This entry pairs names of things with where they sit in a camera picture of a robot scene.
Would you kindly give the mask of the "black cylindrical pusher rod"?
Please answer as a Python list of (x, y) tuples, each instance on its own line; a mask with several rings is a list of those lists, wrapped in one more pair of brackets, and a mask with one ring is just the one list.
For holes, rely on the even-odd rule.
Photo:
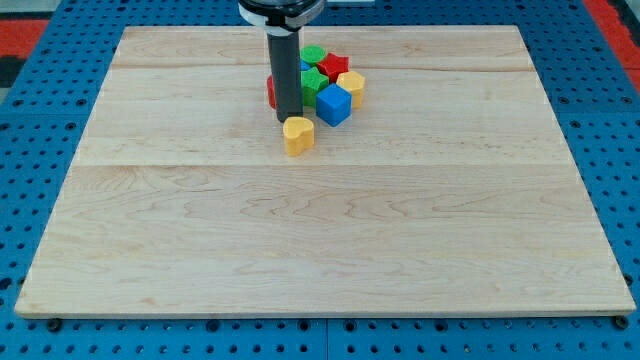
[(284, 123), (289, 117), (303, 114), (299, 35), (297, 32), (287, 36), (268, 34), (267, 43), (276, 115)]

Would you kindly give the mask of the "black white robot flange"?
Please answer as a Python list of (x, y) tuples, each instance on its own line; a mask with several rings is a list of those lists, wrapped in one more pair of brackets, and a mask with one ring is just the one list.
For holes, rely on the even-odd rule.
[(239, 0), (241, 17), (268, 35), (289, 35), (317, 18), (325, 0)]

